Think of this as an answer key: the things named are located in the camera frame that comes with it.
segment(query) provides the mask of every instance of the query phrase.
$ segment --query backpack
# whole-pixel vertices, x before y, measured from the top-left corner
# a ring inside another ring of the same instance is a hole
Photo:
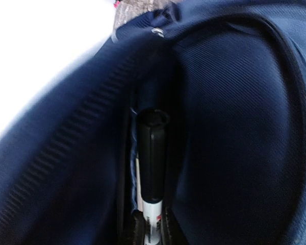
[[[0,244],[117,244],[147,108],[170,117],[164,203],[189,244],[306,245],[306,0],[121,26],[0,140]]]

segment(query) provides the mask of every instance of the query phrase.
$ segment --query black marker cap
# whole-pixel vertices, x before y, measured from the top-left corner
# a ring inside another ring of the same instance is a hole
[[[141,194],[147,203],[163,199],[168,123],[168,114],[156,109],[143,110],[137,116]]]

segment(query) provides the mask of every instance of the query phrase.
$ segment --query wooden surface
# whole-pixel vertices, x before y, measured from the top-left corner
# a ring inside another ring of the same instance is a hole
[[[180,0],[122,0],[117,7],[114,29],[142,13],[155,9],[163,9],[169,2],[179,1]]]

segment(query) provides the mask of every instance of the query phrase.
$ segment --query navy blue fabric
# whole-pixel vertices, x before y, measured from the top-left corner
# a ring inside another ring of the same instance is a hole
[[[113,96],[111,110],[12,222],[0,219],[0,244],[117,243],[132,92],[136,110],[159,107],[171,116],[166,203],[190,244],[306,245],[306,91],[297,91],[284,54],[263,30],[208,24],[232,13],[274,22],[306,86],[306,1],[192,0],[135,18],[0,142],[2,213],[16,181],[73,110],[111,81],[122,87],[102,96],[103,103]],[[133,72],[122,73],[120,63]]]

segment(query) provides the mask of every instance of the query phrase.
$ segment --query pen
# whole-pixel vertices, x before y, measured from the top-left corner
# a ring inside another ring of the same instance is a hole
[[[156,109],[146,109],[137,116],[137,149],[146,245],[156,245],[161,240],[168,123],[169,116]]]

